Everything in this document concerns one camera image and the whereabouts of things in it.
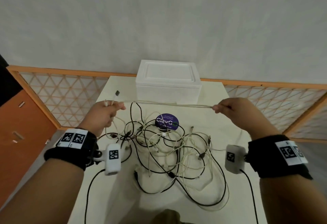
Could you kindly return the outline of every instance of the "white foam box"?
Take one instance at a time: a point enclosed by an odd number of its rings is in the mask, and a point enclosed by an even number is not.
[[[197,104],[202,83],[194,63],[142,60],[136,77],[137,99]]]

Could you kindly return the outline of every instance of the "white wall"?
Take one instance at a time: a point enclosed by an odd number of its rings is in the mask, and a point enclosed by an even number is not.
[[[0,53],[22,66],[326,83],[326,31],[327,0],[0,0]]]

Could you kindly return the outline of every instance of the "purple sticker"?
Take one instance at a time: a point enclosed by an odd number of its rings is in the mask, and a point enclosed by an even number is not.
[[[179,122],[178,122],[177,117],[166,113],[166,114],[157,116],[155,125],[161,129],[166,129],[166,127],[167,127],[168,129],[176,130],[178,128]]]

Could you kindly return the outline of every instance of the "forearm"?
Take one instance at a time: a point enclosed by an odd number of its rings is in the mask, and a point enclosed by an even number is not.
[[[83,176],[73,164],[47,160],[0,212],[0,223],[67,223]]]
[[[260,179],[269,224],[327,223],[327,201],[314,183],[300,175]]]

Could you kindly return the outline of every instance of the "black wrist strap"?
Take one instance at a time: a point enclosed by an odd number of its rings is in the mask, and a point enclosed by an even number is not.
[[[82,129],[68,129],[60,137],[56,146],[47,150],[44,159],[60,159],[74,164],[84,171],[96,146],[97,138],[91,132]]]
[[[286,145],[279,148],[277,146],[278,142],[283,141],[285,141]],[[285,135],[272,135],[251,141],[248,143],[246,160],[258,172],[260,178],[299,174],[312,180],[309,170],[304,164],[289,165],[289,162],[287,162],[289,159],[298,159],[299,154],[303,156],[297,147],[293,146],[291,148],[292,141],[287,141],[289,139]]]

